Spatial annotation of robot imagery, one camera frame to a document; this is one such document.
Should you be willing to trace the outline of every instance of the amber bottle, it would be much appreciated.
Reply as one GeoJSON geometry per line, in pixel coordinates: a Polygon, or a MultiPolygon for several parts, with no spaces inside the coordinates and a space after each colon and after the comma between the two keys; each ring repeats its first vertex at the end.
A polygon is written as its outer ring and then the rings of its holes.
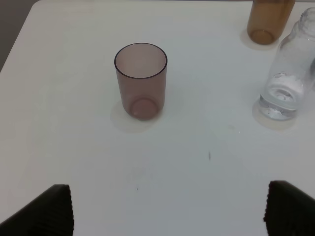
{"type": "Polygon", "coordinates": [[[258,44],[270,44],[282,34],[295,0],[253,0],[247,33],[258,44]]]}

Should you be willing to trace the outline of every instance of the water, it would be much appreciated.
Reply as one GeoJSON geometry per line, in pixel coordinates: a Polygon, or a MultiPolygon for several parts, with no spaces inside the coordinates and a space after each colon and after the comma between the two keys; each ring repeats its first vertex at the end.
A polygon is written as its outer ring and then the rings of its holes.
{"type": "Polygon", "coordinates": [[[293,118],[303,94],[303,82],[298,77],[278,73],[268,81],[264,93],[260,96],[260,111],[276,120],[293,118]]]}

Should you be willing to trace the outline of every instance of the white table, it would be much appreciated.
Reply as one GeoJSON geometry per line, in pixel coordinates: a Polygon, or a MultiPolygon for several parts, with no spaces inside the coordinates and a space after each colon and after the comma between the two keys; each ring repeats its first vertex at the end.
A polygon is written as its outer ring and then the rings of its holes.
{"type": "Polygon", "coordinates": [[[252,116],[279,42],[247,38],[251,4],[36,3],[0,74],[0,221],[68,183],[75,236],[265,236],[270,180],[315,196],[314,92],[289,129],[252,116]],[[120,103],[113,60],[133,42],[169,59],[149,122],[120,103]]]}

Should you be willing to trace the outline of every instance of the clear plastic bottle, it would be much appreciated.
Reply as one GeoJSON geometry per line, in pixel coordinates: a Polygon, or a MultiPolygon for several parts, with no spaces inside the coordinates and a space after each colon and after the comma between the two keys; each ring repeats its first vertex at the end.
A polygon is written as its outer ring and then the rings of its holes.
{"type": "Polygon", "coordinates": [[[295,117],[315,81],[315,7],[302,14],[280,43],[268,77],[260,111],[276,120],[295,117]]]}

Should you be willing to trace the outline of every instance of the pink plastic cup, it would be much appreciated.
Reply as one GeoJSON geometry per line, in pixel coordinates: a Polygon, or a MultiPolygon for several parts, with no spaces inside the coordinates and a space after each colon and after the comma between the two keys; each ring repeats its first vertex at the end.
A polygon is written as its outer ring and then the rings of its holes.
{"type": "Polygon", "coordinates": [[[125,111],[136,119],[154,118],[165,101],[165,52],[149,43],[130,44],[120,49],[114,63],[125,111]]]}

